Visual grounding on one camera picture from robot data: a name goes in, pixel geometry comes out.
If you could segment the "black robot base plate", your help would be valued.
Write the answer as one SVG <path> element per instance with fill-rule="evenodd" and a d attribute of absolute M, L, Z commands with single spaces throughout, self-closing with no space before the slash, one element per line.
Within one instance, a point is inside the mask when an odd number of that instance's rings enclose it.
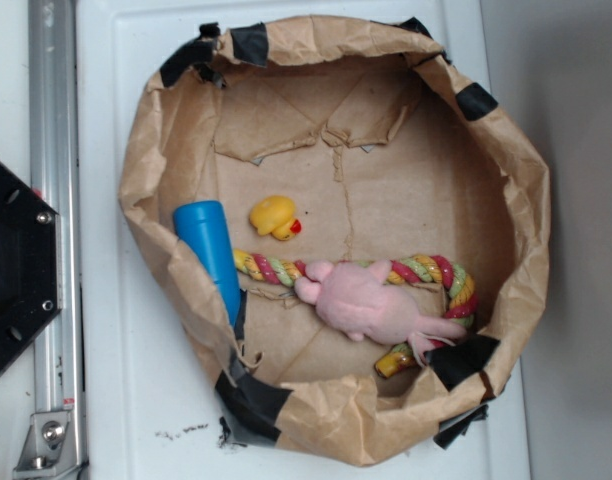
<path fill-rule="evenodd" d="M 0 377 L 61 310 L 58 219 L 0 162 Z"/>

